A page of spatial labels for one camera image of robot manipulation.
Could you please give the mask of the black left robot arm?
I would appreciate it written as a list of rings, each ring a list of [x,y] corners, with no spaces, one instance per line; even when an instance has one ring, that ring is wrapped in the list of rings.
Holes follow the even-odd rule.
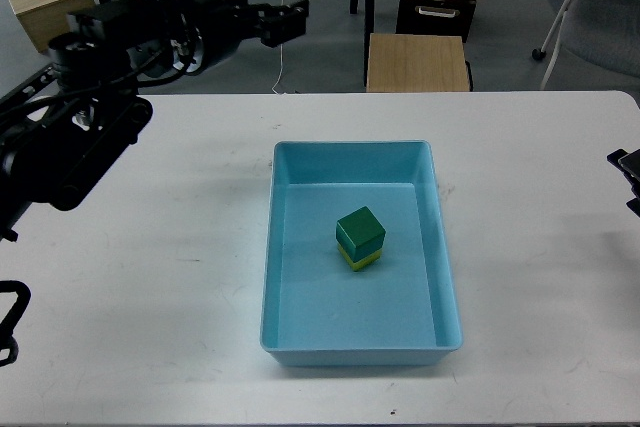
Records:
[[[109,0],[73,11],[50,62],[1,100],[1,237],[34,203],[76,208],[152,116],[143,88],[197,75],[257,38],[302,36],[307,0]]]

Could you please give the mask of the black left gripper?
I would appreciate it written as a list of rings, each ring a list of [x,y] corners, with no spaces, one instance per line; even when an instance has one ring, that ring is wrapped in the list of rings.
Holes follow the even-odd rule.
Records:
[[[86,42],[124,51],[134,68],[159,78],[182,68],[182,55],[192,56],[187,73],[196,75],[229,57],[244,39],[260,35],[267,47],[282,45],[306,33],[307,17],[308,0],[191,0],[182,12],[161,2],[112,0],[75,10],[67,21]]]

